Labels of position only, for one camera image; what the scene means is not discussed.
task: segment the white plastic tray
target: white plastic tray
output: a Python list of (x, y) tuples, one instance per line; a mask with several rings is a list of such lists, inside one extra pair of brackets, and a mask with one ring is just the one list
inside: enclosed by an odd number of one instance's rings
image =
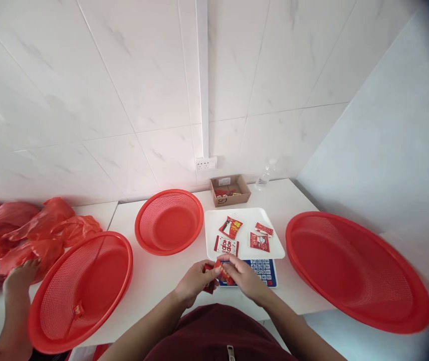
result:
[[(231, 217), (243, 223), (236, 234), (235, 241), (240, 243), (238, 258), (240, 259), (280, 259), (285, 257), (285, 250), (276, 234), (273, 225), (263, 208), (239, 208), (230, 210), (206, 211), (204, 213), (204, 232), (206, 236), (206, 253), (208, 258), (215, 260), (222, 253), (215, 251), (216, 236), (226, 237), (219, 231), (226, 222), (226, 217)], [(260, 222), (263, 226), (273, 229), (273, 236), (269, 238), (270, 251), (265, 252), (250, 247), (250, 232), (255, 231), (255, 225)]]

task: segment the red mesh basket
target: red mesh basket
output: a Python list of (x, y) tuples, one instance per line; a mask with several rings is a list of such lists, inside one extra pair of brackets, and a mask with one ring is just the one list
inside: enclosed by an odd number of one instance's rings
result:
[(194, 242), (203, 226), (203, 207), (183, 190), (160, 192), (143, 204), (134, 225), (139, 245), (149, 253), (168, 256)]
[(79, 242), (50, 269), (34, 297), (29, 336), (38, 351), (62, 353), (108, 319), (129, 286), (132, 248), (116, 232)]
[(291, 264), (335, 307), (372, 327), (414, 333), (429, 324), (429, 296), (409, 263), (362, 226), (305, 212), (286, 228)]

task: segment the shirt zipper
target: shirt zipper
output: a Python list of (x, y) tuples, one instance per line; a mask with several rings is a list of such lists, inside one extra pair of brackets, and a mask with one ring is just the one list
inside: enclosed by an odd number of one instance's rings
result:
[(228, 360), (229, 361), (236, 361), (235, 360), (235, 348), (231, 345), (227, 345), (226, 348), (228, 349)]

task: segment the wall socket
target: wall socket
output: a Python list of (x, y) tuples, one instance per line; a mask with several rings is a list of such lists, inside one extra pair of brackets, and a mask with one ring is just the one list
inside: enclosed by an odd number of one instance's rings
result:
[(196, 158), (196, 171), (198, 170), (206, 170), (206, 169), (215, 169), (216, 168), (216, 157), (210, 158)]

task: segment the white label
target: white label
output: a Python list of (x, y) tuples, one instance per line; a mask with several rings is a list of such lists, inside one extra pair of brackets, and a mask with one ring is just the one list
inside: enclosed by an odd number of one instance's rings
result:
[(231, 183), (231, 177), (220, 178), (218, 179), (218, 187), (229, 186)]

